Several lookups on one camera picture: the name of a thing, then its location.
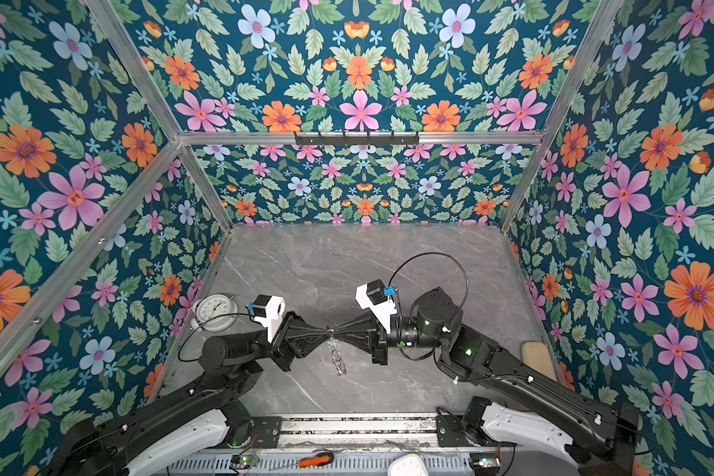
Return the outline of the metal keyring disc red grip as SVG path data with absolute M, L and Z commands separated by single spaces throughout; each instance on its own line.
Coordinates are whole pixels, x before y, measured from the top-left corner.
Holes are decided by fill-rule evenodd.
M 328 331 L 328 339 L 334 338 L 337 339 L 335 336 L 335 330 L 334 329 L 329 329 Z M 344 376 L 347 374 L 347 369 L 345 362 L 343 360 L 343 357 L 341 356 L 341 353 L 339 349 L 337 350 L 331 350 L 330 349 L 330 355 L 331 355 L 331 361 L 336 369 L 336 374 L 338 376 Z

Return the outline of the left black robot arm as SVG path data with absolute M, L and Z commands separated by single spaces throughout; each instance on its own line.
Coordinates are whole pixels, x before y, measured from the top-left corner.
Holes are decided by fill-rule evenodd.
M 266 331 L 210 337 L 198 364 L 202 374 L 164 398 L 125 416 L 95 424 L 87 418 L 65 435 L 47 475 L 153 475 L 200 450 L 270 447 L 278 420 L 254 418 L 241 398 L 259 381 L 260 360 L 288 371 L 329 340 L 332 330 L 288 313 L 273 336 Z

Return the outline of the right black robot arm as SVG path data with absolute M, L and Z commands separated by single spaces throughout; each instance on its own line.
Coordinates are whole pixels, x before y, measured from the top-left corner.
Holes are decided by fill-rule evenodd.
M 581 475 L 631 475 L 637 457 L 639 412 L 630 404 L 604 404 L 566 388 L 466 325 L 463 311 L 440 288 L 414 301 L 402 315 L 395 295 L 364 285 L 356 301 L 364 313 L 330 335 L 386 364 L 392 347 L 427 348 L 436 367 L 456 383 L 488 387 L 518 404 L 471 402 L 472 434 L 513 443 L 563 460 Z

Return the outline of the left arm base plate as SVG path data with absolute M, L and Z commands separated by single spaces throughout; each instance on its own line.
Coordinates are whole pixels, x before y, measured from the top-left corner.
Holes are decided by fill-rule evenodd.
M 281 416 L 254 416 L 239 434 L 231 438 L 229 445 L 243 450 L 277 448 L 283 422 Z

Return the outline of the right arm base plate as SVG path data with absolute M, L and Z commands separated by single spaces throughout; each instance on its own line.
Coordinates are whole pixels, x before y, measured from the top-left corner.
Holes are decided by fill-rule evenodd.
M 482 446 L 475 432 L 470 432 L 461 416 L 442 407 L 436 408 L 436 437 L 440 447 Z

